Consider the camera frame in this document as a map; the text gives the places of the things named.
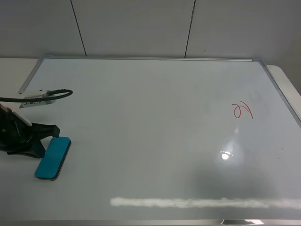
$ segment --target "red scribble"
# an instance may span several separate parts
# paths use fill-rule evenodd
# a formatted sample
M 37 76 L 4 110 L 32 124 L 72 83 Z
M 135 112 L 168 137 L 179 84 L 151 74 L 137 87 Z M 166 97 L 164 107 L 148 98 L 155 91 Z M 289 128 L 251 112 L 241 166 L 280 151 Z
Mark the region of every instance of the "red scribble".
M 233 111 L 234 116 L 235 116 L 236 118 L 239 119 L 239 118 L 240 118 L 240 115 L 241 115 L 241 109 L 240 109 L 240 108 L 243 107 L 243 108 L 245 108 L 245 109 L 250 113 L 252 119 L 254 119 L 254 118 L 253 118 L 253 114 L 252 114 L 251 109 L 249 108 L 249 106 L 248 106 L 245 102 L 243 102 L 243 101 L 240 101 L 240 102 L 243 103 L 246 107 L 245 107 L 245 106 L 242 106 L 242 105 L 232 104 L 232 106 L 233 106 L 233 105 L 236 105 L 236 106 L 237 106 L 237 107 L 234 109 L 234 111 Z M 239 109 L 239 116 L 236 116 L 236 113 L 235 113 L 237 108 Z

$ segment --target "blue eraser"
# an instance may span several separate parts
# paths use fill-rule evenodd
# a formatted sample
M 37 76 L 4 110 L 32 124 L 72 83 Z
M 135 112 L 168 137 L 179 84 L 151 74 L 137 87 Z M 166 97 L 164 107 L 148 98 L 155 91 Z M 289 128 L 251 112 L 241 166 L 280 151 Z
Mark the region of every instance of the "blue eraser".
M 71 145 L 68 137 L 54 137 L 51 139 L 44 158 L 41 160 L 35 177 L 43 180 L 56 180 Z

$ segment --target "red marker writing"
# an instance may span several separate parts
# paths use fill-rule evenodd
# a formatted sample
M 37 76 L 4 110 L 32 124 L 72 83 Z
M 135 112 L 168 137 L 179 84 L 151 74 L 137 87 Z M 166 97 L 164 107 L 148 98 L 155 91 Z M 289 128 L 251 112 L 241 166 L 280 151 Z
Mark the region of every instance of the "red marker writing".
M 243 101 L 240 101 L 241 103 L 243 103 L 245 106 L 243 106 L 243 105 L 237 105 L 237 104 L 232 104 L 232 105 L 235 105 L 235 106 L 237 106 L 235 109 L 234 109 L 234 111 L 233 111 L 233 114 L 234 114 L 234 116 L 236 117 L 236 118 L 240 118 L 240 115 L 241 115 L 241 107 L 243 107 L 243 108 L 245 108 L 249 113 L 250 113 L 250 115 L 251 115 L 251 117 L 252 117 L 252 119 L 254 119 L 253 118 L 253 115 L 252 115 L 252 112 L 251 112 L 251 109 L 249 108 L 249 106 L 245 103 L 245 102 L 243 102 Z

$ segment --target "white wall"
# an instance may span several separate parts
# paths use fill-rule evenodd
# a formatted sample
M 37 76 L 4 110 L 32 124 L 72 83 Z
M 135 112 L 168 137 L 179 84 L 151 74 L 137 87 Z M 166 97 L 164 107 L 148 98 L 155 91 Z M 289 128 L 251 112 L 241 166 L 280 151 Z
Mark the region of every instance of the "white wall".
M 301 0 L 72 3 L 0 1 L 0 56 L 259 57 L 301 93 Z
M 261 58 L 301 92 L 301 0 L 196 0 L 186 57 Z
M 84 56 L 68 0 L 1 0 L 0 56 Z
M 184 57 L 194 0 L 73 0 L 87 56 Z

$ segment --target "whiteboard frame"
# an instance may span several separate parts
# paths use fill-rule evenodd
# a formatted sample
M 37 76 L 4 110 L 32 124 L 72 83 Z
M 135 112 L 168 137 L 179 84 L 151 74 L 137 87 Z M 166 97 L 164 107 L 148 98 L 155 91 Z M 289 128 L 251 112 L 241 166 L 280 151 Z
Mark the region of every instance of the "whiteboard frame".
M 221 58 L 148 58 L 148 57 L 78 57 L 78 56 L 54 56 L 45 55 L 41 57 L 32 72 L 29 74 L 19 92 L 24 92 L 39 67 L 45 59 L 95 59 L 95 60 L 184 60 L 184 61 L 242 61 L 242 62 L 258 62 L 263 70 L 270 78 L 272 84 L 281 96 L 285 105 L 295 118 L 297 124 L 301 128 L 301 119 L 297 112 L 290 105 L 289 101 L 283 94 L 281 88 L 269 71 L 266 64 L 260 59 L 221 59 Z M 206 220 L 43 220 L 43 221 L 11 221 L 9 225 L 22 226 L 50 226 L 50 225 L 66 225 L 66 226 L 217 226 L 217 225 L 271 225 L 271 226 L 296 226 L 301 225 L 301 220 L 270 220 L 270 219 L 206 219 Z

